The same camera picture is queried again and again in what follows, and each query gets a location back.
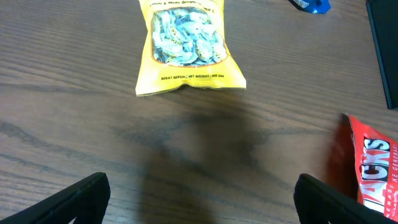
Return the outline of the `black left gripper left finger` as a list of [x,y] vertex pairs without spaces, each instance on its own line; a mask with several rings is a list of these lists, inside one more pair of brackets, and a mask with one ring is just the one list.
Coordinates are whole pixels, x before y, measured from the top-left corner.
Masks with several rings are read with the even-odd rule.
[[1,224],[101,224],[110,193],[107,175],[104,172],[96,172],[1,220]]

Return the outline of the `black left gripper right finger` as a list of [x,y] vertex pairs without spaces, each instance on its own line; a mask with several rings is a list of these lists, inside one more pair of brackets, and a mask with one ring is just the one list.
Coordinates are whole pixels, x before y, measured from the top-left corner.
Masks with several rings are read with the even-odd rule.
[[294,203],[301,224],[397,224],[309,174],[300,174]]

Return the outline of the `red Hacks candy bag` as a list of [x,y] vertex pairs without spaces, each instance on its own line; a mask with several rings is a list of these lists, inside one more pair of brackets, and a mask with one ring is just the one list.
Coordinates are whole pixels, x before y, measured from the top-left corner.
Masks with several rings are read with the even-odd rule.
[[349,116],[358,202],[397,221],[397,141]]

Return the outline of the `yellow snack bag with window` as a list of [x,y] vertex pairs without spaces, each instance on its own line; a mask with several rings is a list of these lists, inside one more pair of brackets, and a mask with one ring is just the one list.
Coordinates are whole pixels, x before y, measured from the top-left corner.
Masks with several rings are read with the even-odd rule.
[[245,89],[246,79],[224,39],[224,2],[140,0],[147,27],[136,95],[182,85]]

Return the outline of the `blue Oreo cookie pack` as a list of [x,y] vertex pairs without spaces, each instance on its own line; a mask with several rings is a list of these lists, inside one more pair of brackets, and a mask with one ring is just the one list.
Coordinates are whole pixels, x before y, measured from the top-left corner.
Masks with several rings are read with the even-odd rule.
[[298,10],[311,14],[326,14],[331,5],[329,0],[289,0]]

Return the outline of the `dark green box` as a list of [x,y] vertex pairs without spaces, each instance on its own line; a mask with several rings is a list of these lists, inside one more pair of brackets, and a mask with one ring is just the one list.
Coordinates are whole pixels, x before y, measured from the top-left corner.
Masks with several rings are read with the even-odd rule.
[[397,110],[397,0],[368,0],[366,8],[387,108]]

